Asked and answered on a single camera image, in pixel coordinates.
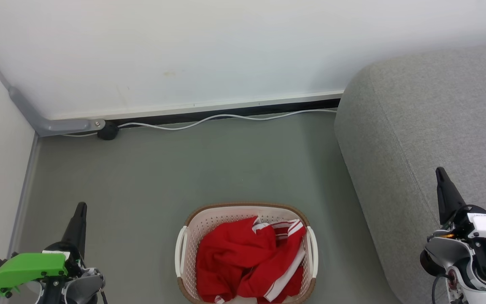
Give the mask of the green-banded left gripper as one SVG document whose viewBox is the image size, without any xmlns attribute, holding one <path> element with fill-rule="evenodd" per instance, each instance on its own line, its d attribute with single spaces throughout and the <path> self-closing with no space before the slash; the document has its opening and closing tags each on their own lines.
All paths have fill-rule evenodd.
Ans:
<svg viewBox="0 0 486 304">
<path fill-rule="evenodd" d="M 79 202 L 62 240 L 41 252 L 24 252 L 0 259 L 0 296 L 31 281 L 51 277 L 71 279 L 83 273 L 87 204 Z"/>
</svg>

